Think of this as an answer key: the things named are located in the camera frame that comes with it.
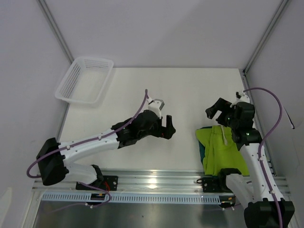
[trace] white plastic basket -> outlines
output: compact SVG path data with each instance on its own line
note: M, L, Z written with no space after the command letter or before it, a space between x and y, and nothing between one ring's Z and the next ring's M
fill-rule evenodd
M55 97L69 103L96 104L105 97L113 65L113 61L104 58L76 58L57 88Z

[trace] purple cable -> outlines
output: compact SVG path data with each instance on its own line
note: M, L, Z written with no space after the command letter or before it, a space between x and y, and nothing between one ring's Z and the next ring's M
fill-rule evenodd
M118 129L116 129L115 131L112 131L112 132L110 132L110 133L108 133L108 134L105 134L105 135L101 136L101 138L103 139L103 138L108 137L108 136L110 136L110 135L112 135L112 134L115 134L116 132L118 132L118 131L122 130L123 128L125 128L126 126L128 126L128 125L129 125L129 124L138 116L138 114L141 112L141 110L143 109L144 103L145 103L145 101L146 101L147 98L149 98L149 96L148 96L148 90L145 89L144 99L143 99L143 101L142 101L142 104L141 104L140 108L139 108L139 109L137 110L137 112L135 113L135 115L134 115L126 124L124 124L123 126L121 126L121 127L118 128ZM70 145L70 147L78 146L78 145L84 144L84 143L86 143L86 142L88 143L88 142L91 142L91 141L94 141L94 140L99 140L99 138L98 138L98 137L95 137L95 138L86 139L86 140L83 140L83 141L80 141L80 142L76 142L76 143ZM65 146L65 147L62 147L62 148L59 148L59 149L57 149L57 150L54 150L54 151L52 151L52 152L50 152L50 153L47 153L47 154L41 156L40 158L38 158L36 161L34 161L34 162L28 167L28 169L27 169L27 176L30 177L30 178L40 178L40 177L41 177L40 175L32 176L32 175L29 173L30 170L34 167L34 165L36 165L38 162L42 161L42 160L45 159L46 157L48 157L48 156L50 156L50 155L52 155L52 154L54 154L54 153L63 151L63 150L65 150L65 149L67 149L66 146Z
M82 182L79 182L79 183L82 184L82 185L84 185L84 186L86 186L86 187L92 188L92 189L94 189L94 190L101 191L101 192L103 192L104 194L107 194L107 195L109 196L109 199L108 199L107 201L101 202L100 204L97 204L97 205L93 205L92 208L98 208L98 207L103 206L103 205L105 205L105 204L107 204L107 203L109 203L109 202L111 201L112 196L110 195L110 193L109 193L108 191L105 191L105 190L103 190L103 189L100 189L100 188L97 188L97 187L94 187L94 186L90 186L90 185L88 185L88 184L84 184L84 183L82 183ZM73 204L70 204L70 205L67 205L67 206L64 206L64 207L55 209L55 210L49 212L48 214L54 213L54 212L57 212L57 211L60 211L60 210L64 210L64 209L67 209L67 208L69 208L69 207L73 207L73 206L76 206L76 205L87 206L87 204L84 204L84 203L73 203Z
M279 108L280 108L280 115L279 115L279 118L276 122L276 124L270 129L270 131L265 135L264 139L262 140L262 142L260 143L259 147L258 147L258 156L259 158L261 157L261 154L262 154L262 146L264 145L265 143L265 140L268 138L268 136L275 130L275 128L279 125L281 119L282 119L282 114L283 114L283 109L282 109L282 105L281 105L281 102L279 100L279 98L271 91L269 91L268 89L264 89L264 88L260 88L260 87L254 87L254 88L249 88L249 89L246 89L244 90L244 92L247 92L247 91L250 91L250 90L263 90L263 91L266 91L268 93L270 93L277 101L277 103L279 104ZM265 176L265 180L267 182L267 185L270 189L270 191L273 191L273 188L271 186L271 183L270 183L270 180L267 176L267 173L266 173L266 169L265 169L265 166L264 166L264 163L263 161L260 161L260 165L261 165L261 168L262 168L262 171L263 171L263 174ZM275 201L275 205L276 205L276 209L277 209L277 213L278 213L278 217L279 217L279 226L280 228L283 228L283 220L282 220L282 214L281 214L281 209L280 209L280 205L279 205L279 202L278 202L278 199L276 198L276 195L271 193L273 198L274 198L274 201Z

